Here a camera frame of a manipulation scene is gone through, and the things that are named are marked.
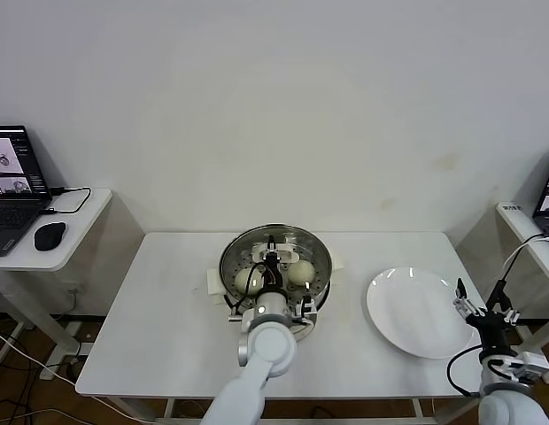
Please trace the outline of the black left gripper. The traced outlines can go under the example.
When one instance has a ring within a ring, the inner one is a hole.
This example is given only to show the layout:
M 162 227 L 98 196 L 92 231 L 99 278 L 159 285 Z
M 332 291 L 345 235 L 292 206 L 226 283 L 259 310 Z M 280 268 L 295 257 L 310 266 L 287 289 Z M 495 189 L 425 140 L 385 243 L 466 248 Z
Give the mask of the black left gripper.
M 267 254 L 263 260 L 265 272 L 263 273 L 263 288 L 269 290 L 282 290 L 282 274 L 278 269 L 279 257 L 277 254 L 276 241 L 270 236 L 267 241 Z

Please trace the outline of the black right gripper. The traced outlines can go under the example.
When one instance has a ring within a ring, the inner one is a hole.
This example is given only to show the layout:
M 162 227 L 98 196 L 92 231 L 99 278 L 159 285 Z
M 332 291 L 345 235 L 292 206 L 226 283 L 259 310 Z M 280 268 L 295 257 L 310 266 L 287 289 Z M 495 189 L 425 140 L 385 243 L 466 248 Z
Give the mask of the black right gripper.
M 461 278 L 457 280 L 453 305 L 462 319 L 478 331 L 481 340 L 480 359 L 495 355 L 511 358 L 517 356 L 517 352 L 508 342 L 506 331 L 516 325 L 520 318 L 519 311 L 508 309 L 503 313 L 483 314 L 483 309 L 468 298 L 466 286 Z

